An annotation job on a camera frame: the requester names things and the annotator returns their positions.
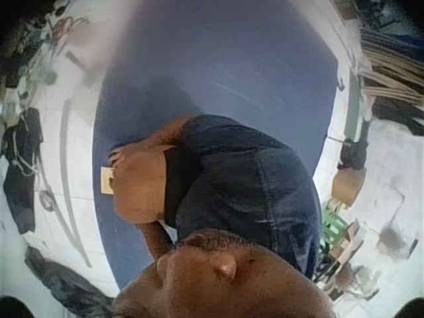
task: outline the man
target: man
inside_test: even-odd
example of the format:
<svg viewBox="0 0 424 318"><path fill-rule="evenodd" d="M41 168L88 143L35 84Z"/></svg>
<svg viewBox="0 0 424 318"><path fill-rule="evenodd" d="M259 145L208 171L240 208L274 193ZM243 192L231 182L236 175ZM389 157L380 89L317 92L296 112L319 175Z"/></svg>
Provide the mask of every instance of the man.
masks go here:
<svg viewBox="0 0 424 318"><path fill-rule="evenodd" d="M313 275L321 211L291 148L225 117L185 118L114 150L117 213L154 263L117 317L333 317ZM177 229L171 240L158 221Z"/></svg>

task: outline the black undershirt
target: black undershirt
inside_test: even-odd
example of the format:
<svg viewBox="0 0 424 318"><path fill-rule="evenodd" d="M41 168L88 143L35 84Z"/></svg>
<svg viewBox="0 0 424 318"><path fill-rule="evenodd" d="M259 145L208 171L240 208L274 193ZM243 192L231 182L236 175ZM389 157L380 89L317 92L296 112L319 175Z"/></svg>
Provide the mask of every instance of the black undershirt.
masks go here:
<svg viewBox="0 0 424 318"><path fill-rule="evenodd" d="M175 147L164 152L166 159L165 224L176 227L176 214L181 200L201 172L199 161L190 151Z"/></svg>

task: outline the denim shirt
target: denim shirt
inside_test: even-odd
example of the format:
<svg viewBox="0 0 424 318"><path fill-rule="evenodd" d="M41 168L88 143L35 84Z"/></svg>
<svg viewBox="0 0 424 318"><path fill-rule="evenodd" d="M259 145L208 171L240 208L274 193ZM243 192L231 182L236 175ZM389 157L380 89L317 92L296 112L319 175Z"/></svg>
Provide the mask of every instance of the denim shirt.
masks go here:
<svg viewBox="0 0 424 318"><path fill-rule="evenodd" d="M313 180L293 149L214 115L187 122L180 148L185 169L176 168L166 155L170 168L165 208L165 222L177 229L179 239L202 229L226 230L268 248L312 277L321 209ZM178 173L189 175L185 186L176 185L178 176L170 178Z"/></svg>

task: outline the person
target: person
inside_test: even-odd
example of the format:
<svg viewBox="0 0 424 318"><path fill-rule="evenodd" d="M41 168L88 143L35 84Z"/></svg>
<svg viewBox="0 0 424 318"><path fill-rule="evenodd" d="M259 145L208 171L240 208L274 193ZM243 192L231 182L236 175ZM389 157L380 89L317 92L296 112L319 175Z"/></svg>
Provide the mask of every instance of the person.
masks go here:
<svg viewBox="0 0 424 318"><path fill-rule="evenodd" d="M116 317L334 317L310 280L321 210L293 149L201 115L109 159L117 213L154 259L113 302Z"/></svg>

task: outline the blue mat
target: blue mat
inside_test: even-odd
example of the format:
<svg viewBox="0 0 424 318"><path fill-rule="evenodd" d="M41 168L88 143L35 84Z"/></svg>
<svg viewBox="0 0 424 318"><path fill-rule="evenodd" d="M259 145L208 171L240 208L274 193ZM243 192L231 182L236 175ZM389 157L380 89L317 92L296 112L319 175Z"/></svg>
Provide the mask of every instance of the blue mat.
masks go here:
<svg viewBox="0 0 424 318"><path fill-rule="evenodd" d="M337 60L282 0L145 0L108 71L94 127L95 207L119 287L151 258L100 193L112 148L178 116L212 113L286 143L313 174L336 89Z"/></svg>

